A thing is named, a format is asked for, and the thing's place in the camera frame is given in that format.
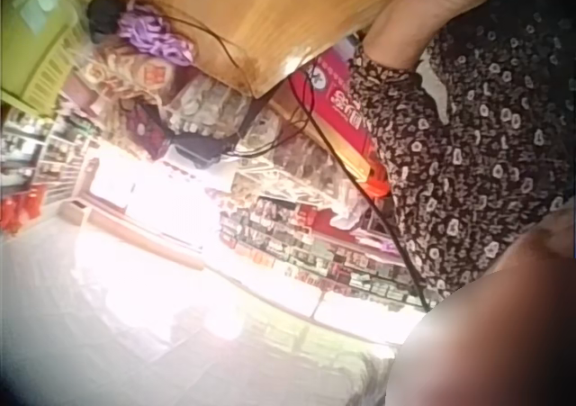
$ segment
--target red banner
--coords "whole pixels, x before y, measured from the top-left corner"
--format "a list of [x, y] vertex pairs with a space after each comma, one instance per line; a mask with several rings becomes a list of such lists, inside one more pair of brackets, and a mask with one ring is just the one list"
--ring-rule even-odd
[[[338, 132], [359, 154], [364, 155], [370, 143], [368, 132], [362, 121], [358, 104], [348, 93], [350, 73], [347, 63], [329, 49], [317, 58], [316, 67], [310, 64], [307, 71], [314, 87], [314, 112]], [[296, 72], [292, 77], [296, 92], [301, 94], [305, 76]], [[310, 93], [306, 104], [310, 104]]]

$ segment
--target purple bag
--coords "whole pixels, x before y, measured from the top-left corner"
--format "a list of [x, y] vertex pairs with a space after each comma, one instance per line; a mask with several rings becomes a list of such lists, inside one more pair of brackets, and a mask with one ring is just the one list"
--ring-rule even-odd
[[192, 66], [194, 63], [193, 44], [170, 32], [170, 24], [153, 5], [130, 0], [118, 25], [118, 35], [138, 50], [181, 67]]

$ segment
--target black floral dress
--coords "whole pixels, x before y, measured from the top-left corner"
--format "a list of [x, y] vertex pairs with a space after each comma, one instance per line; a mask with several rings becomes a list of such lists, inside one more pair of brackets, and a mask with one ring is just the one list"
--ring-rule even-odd
[[490, 0], [428, 47], [447, 111], [360, 48], [351, 90], [392, 184], [405, 248], [444, 296], [574, 195], [574, 20], [554, 0]]

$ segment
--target electrical wire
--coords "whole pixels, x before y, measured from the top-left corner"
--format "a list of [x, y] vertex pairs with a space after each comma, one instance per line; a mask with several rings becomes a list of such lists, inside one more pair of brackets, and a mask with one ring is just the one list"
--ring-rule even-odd
[[[317, 64], [318, 64], [318, 61], [316, 59], [314, 59], [312, 61], [312, 67], [311, 67], [312, 74], [313, 74], [313, 71], [316, 68]], [[310, 89], [311, 100], [310, 100], [310, 106], [308, 107], [308, 110], [305, 111], [305, 112], [308, 112], [308, 114], [306, 115], [306, 119], [300, 120], [297, 122], [293, 122], [294, 115], [297, 112], [299, 112], [301, 109], [300, 103], [296, 107], [296, 109], [294, 109], [294, 112], [292, 112], [292, 115], [290, 117], [290, 123], [292, 125], [296, 125], [300, 122], [303, 122], [303, 125], [298, 130], [296, 130], [295, 132], [293, 132], [289, 136], [286, 136], [282, 140], [280, 140], [280, 138], [282, 137], [282, 133], [281, 133], [274, 140], [268, 142], [267, 144], [265, 144], [263, 147], [260, 147], [259, 149], [255, 149], [255, 150], [249, 151], [249, 152], [242, 152], [242, 153], [230, 153], [229, 155], [231, 155], [232, 157], [237, 157], [237, 158], [258, 158], [258, 157], [261, 157], [261, 156], [267, 154], [272, 149], [278, 148], [279, 146], [283, 145], [284, 143], [287, 143], [288, 141], [294, 139], [299, 134], [302, 134], [304, 132], [304, 130], [306, 129], [306, 127], [308, 126], [308, 124], [310, 123], [309, 116], [314, 111], [314, 106], [316, 105], [316, 97], [314, 96], [314, 86], [312, 85], [311, 79], [309, 77], [305, 77], [304, 84], [302, 84], [301, 103], [306, 104], [306, 88], [307, 87]]]
[[[247, 83], [247, 87], [248, 90], [250, 91], [250, 93], [252, 94], [252, 97], [254, 96], [254, 91], [252, 90], [252, 86], [249, 83], [249, 79], [248, 76], [246, 75], [246, 72], [244, 71], [244, 68], [242, 68], [242, 66], [240, 66], [240, 64], [232, 57], [232, 55], [230, 54], [230, 51], [228, 50], [228, 48], [226, 47], [225, 44], [225, 39], [223, 39], [221, 36], [219, 36], [216, 32], [214, 32], [213, 30], [211, 30], [210, 28], [208, 28], [204, 23], [198, 21], [197, 23], [191, 23], [190, 21], [185, 21], [183, 19], [179, 19], [173, 16], [168, 16], [168, 15], [162, 15], [161, 17], [166, 17], [168, 20], [174, 21], [174, 22], [179, 22], [179, 23], [183, 23], [189, 26], [192, 26], [202, 32], [205, 32], [209, 35], [211, 35], [222, 47], [222, 49], [224, 50], [224, 53], [226, 54], [226, 56], [228, 57], [230, 63], [240, 71], [240, 73], [242, 74], [242, 76], [244, 77], [246, 83]], [[412, 261], [410, 260], [410, 257], [408, 255], [408, 253], [406, 252], [406, 250], [404, 249], [404, 247], [401, 245], [400, 240], [398, 239], [398, 237], [396, 236], [394, 230], [392, 229], [392, 226], [390, 225], [390, 223], [388, 222], [388, 220], [384, 217], [383, 213], [380, 211], [380, 209], [376, 206], [376, 204], [374, 203], [374, 201], [372, 200], [372, 198], [366, 193], [366, 191], [364, 190], [364, 188], [362, 188], [362, 186], [360, 186], [360, 184], [358, 184], [358, 182], [356, 181], [356, 177], [347, 169], [346, 165], [344, 164], [344, 161], [340, 158], [340, 156], [337, 154], [336, 150], [334, 149], [334, 147], [332, 146], [332, 144], [330, 143], [330, 141], [328, 140], [328, 138], [326, 137], [326, 135], [324, 134], [324, 132], [322, 131], [322, 129], [320, 128], [320, 126], [316, 123], [316, 120], [313, 117], [313, 111], [314, 111], [314, 106], [315, 106], [315, 96], [314, 96], [314, 89], [313, 89], [313, 84], [311, 81], [311, 76], [308, 72], [306, 71], [302, 71], [302, 70], [298, 70], [301, 71], [305, 77], [306, 80], [310, 86], [310, 92], [312, 95], [312, 98], [310, 100], [310, 106], [309, 108], [306, 107], [305, 102], [303, 101], [302, 98], [300, 98], [296, 92], [296, 88], [294, 86], [294, 83], [292, 81], [292, 75], [288, 76], [288, 83], [290, 84], [290, 89], [292, 91], [292, 95], [294, 96], [294, 98], [296, 99], [296, 102], [298, 103], [298, 105], [301, 107], [301, 109], [304, 111], [304, 113], [306, 114], [306, 120], [304, 122], [304, 125], [301, 127], [301, 129], [297, 130], [293, 135], [291, 135], [290, 137], [285, 138], [284, 140], [280, 141], [278, 140], [276, 143], [273, 143], [269, 148], [263, 150], [262, 152], [257, 152], [254, 154], [251, 154], [253, 156], [255, 156], [255, 158], [260, 157], [262, 155], [264, 155], [266, 152], [269, 152], [270, 150], [277, 148], [279, 146], [278, 142], [280, 142], [280, 144], [287, 142], [289, 139], [296, 137], [298, 134], [300, 134], [302, 131], [304, 131], [304, 129], [306, 128], [306, 126], [308, 125], [308, 123], [311, 123], [312, 126], [314, 127], [314, 129], [316, 130], [316, 132], [319, 134], [320, 138], [322, 139], [322, 141], [324, 142], [324, 145], [326, 146], [326, 148], [328, 148], [328, 151], [330, 152], [330, 154], [332, 154], [333, 158], [336, 160], [336, 162], [338, 163], [338, 165], [342, 168], [343, 172], [345, 173], [346, 177], [350, 180], [350, 182], [352, 183], [352, 185], [355, 187], [355, 189], [365, 198], [365, 200], [368, 202], [368, 204], [370, 205], [371, 209], [373, 210], [373, 212], [377, 215], [378, 219], [380, 220], [382, 226], [384, 227], [384, 230], [386, 231], [386, 233], [388, 234], [388, 236], [390, 236], [390, 238], [392, 239], [392, 242], [394, 243], [394, 245], [396, 246], [396, 249], [398, 249], [398, 252], [400, 253], [400, 256], [402, 258], [402, 261], [404, 262], [404, 265], [406, 266], [406, 268], [408, 269], [409, 275], [412, 279], [412, 282], [414, 283], [414, 287], [416, 288], [418, 297], [420, 299], [420, 302], [422, 304], [422, 308], [424, 309], [424, 311], [428, 312], [430, 311], [430, 305], [428, 304], [426, 297], [424, 296], [424, 291], [422, 286], [420, 285], [420, 277], [419, 277], [419, 272], [416, 269], [416, 267], [414, 267], [414, 265], [412, 264]]]
[[[308, 73], [306, 73], [306, 72], [303, 72], [303, 73], [306, 75], [306, 77], [310, 77], [310, 75]], [[372, 208], [373, 212], [378, 216], [378, 219], [380, 220], [382, 226], [384, 227], [384, 230], [386, 231], [388, 236], [390, 236], [390, 238], [392, 239], [392, 242], [394, 243], [394, 245], [398, 249], [398, 252], [400, 253], [400, 256], [402, 258], [402, 261], [404, 262], [404, 265], [408, 269], [409, 275], [412, 279], [412, 282], [414, 283], [414, 287], [416, 288], [416, 292], [417, 292], [418, 297], [420, 299], [420, 302], [422, 304], [422, 308], [424, 309], [425, 312], [429, 312], [430, 311], [430, 305], [428, 304], [428, 301], [426, 300], [426, 297], [424, 296], [423, 288], [420, 285], [419, 272], [416, 269], [416, 267], [414, 267], [414, 265], [412, 264], [412, 261], [410, 260], [408, 253], [406, 252], [404, 247], [401, 245], [400, 240], [398, 239], [398, 237], [396, 236], [396, 233], [392, 229], [392, 226], [390, 225], [388, 220], [384, 217], [384, 214], [376, 206], [376, 204], [374, 203], [372, 198], [364, 190], [364, 188], [362, 188], [362, 186], [360, 186], [360, 184], [358, 184], [358, 182], [356, 181], [356, 177], [352, 174], [352, 172], [350, 172], [348, 170], [348, 168], [344, 164], [344, 161], [342, 160], [342, 158], [340, 158], [340, 156], [337, 154], [336, 150], [334, 149], [334, 147], [332, 146], [332, 144], [330, 143], [330, 141], [328, 140], [328, 138], [326, 137], [326, 135], [324, 134], [324, 132], [320, 128], [320, 126], [316, 123], [316, 120], [314, 119], [311, 111], [306, 109], [305, 104], [302, 102], [302, 100], [300, 99], [300, 97], [298, 97], [298, 95], [296, 93], [296, 88], [295, 88], [294, 83], [292, 81], [292, 76], [288, 76], [288, 83], [290, 84], [290, 89], [292, 90], [292, 94], [296, 98], [296, 101], [298, 102], [300, 107], [303, 109], [303, 111], [308, 115], [308, 119], [309, 119], [310, 123], [312, 124], [312, 126], [314, 127], [316, 132], [319, 134], [320, 138], [322, 139], [322, 141], [324, 142], [324, 144], [328, 148], [328, 151], [330, 151], [330, 154], [332, 154], [332, 156], [334, 157], [334, 159], [336, 160], [336, 162], [338, 163], [340, 168], [344, 171], [346, 177], [350, 180], [350, 182], [356, 188], [356, 190], [358, 192], [360, 192], [360, 194], [365, 198], [365, 200], [368, 202], [368, 204]]]

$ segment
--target tiled floor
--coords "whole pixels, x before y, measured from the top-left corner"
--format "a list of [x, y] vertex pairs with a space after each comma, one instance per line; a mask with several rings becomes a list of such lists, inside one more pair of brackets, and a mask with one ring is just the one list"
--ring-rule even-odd
[[30, 405], [343, 405], [370, 348], [59, 219], [0, 274], [2, 370]]

